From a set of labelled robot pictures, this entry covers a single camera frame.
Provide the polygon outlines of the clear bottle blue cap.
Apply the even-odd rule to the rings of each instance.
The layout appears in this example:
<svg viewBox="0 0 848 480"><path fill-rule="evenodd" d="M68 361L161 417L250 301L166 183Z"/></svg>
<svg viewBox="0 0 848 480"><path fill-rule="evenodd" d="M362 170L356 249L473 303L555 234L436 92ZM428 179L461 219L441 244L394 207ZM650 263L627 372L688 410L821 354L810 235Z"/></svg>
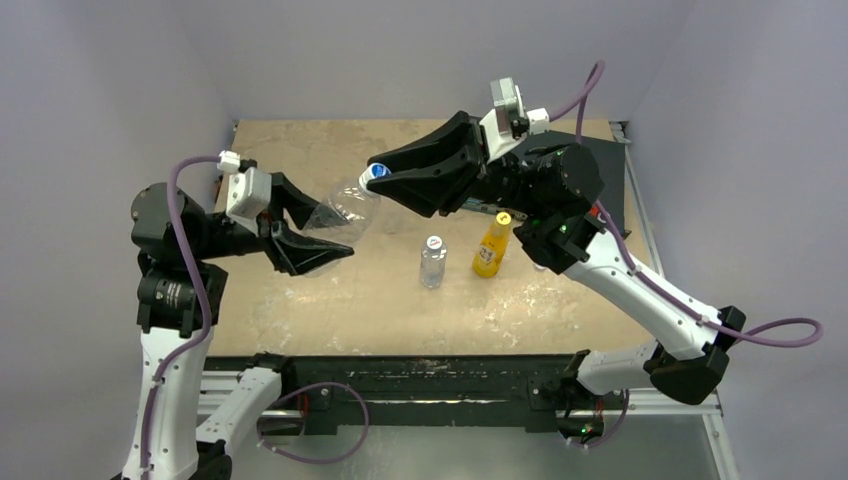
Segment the clear bottle blue cap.
<svg viewBox="0 0 848 480"><path fill-rule="evenodd" d="M381 205L380 195L368 189L367 168L329 190L301 230L303 235L350 247L359 242Z"/></svg>

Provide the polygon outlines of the clear bottle QR cap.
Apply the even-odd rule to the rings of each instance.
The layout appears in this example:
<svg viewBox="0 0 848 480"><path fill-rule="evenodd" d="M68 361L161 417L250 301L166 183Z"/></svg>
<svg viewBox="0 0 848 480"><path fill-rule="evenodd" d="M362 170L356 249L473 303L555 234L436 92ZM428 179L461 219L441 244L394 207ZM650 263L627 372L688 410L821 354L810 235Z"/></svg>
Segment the clear bottle QR cap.
<svg viewBox="0 0 848 480"><path fill-rule="evenodd" d="M411 232L418 216L406 208L390 204L381 210L381 232L385 235L403 235Z"/></svg>

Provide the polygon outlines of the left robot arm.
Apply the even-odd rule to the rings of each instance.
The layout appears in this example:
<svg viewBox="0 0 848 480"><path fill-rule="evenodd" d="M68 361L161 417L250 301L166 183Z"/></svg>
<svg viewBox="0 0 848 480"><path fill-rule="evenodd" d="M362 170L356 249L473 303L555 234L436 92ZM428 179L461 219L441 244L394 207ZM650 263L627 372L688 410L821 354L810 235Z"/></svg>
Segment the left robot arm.
<svg viewBox="0 0 848 480"><path fill-rule="evenodd" d="M261 412L297 399L298 382L283 356L258 354L232 392L206 419L201 383L228 279L219 258L262 253L281 273L299 276L349 257L350 247L299 234L315 202L280 173L271 200L249 230L209 213L174 181L143 189L132 204L131 238L139 249L137 288L142 384L124 479L226 479L233 456L256 434Z"/></svg>

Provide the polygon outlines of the blue Pocari Sweat cap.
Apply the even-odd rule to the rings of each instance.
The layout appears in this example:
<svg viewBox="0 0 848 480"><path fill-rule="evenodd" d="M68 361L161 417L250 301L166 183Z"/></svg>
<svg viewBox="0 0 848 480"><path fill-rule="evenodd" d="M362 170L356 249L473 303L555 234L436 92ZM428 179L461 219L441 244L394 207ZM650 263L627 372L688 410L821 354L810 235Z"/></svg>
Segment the blue Pocari Sweat cap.
<svg viewBox="0 0 848 480"><path fill-rule="evenodd" d="M371 180L382 178L389 176L391 174L391 170L382 163L373 163L368 166L365 172L365 180L366 182L370 182Z"/></svg>

